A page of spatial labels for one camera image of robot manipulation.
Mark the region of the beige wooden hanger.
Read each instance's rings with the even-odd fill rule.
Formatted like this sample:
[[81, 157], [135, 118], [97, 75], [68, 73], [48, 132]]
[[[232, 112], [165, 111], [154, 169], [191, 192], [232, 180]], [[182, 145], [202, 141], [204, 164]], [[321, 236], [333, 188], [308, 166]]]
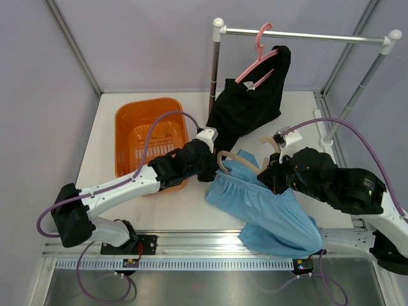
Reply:
[[[278, 153], [278, 154], [281, 153], [281, 147], [271, 136], [263, 136], [262, 138], [259, 139], [259, 142], [261, 144], [269, 143], [273, 147], [275, 153]], [[223, 157], [228, 157], [246, 166], [248, 169], [252, 170], [257, 175], [261, 173], [261, 170], [257, 166], [255, 166], [248, 160], [244, 159], [243, 157], [238, 156], [237, 154], [231, 153], [229, 151], [221, 150], [217, 155], [217, 164], [219, 166], [219, 169], [226, 174], [230, 174], [231, 171], [227, 169], [227, 167], [225, 167], [225, 165], [222, 163]]]

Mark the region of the light blue shorts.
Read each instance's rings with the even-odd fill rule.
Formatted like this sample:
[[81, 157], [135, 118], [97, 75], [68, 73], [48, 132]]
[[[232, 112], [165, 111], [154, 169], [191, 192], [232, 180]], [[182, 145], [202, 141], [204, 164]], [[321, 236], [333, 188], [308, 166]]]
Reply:
[[217, 171], [205, 199], [245, 222], [238, 237], [246, 248], [287, 258], [321, 250], [323, 240], [316, 221], [305, 213], [292, 189], [274, 194], [245, 165], [231, 159], [223, 164], [229, 173]]

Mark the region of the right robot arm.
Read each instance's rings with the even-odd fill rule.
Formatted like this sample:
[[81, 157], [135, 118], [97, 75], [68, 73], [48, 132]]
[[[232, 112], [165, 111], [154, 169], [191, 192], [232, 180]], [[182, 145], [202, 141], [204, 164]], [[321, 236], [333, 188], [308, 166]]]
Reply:
[[385, 270], [407, 275], [407, 222], [390, 190], [371, 171], [340, 168], [329, 154], [306, 147], [291, 157], [272, 154], [257, 179], [274, 194], [292, 189], [344, 214], [360, 216], [375, 229], [367, 239], [326, 234], [324, 240], [341, 251], [359, 247]]

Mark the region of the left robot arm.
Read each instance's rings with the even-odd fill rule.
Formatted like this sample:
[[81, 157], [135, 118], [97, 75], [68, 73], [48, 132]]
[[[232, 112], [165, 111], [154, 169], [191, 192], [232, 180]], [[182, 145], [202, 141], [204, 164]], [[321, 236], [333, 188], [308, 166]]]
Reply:
[[137, 175], [125, 175], [82, 190], [74, 184], [64, 186], [57, 198], [61, 206], [51, 211], [62, 245], [70, 248], [93, 241], [111, 245], [123, 254], [132, 253], [138, 237], [130, 222], [100, 215], [133, 198], [181, 185], [206, 170], [211, 159], [210, 147], [194, 139], [181, 149], [154, 158]]

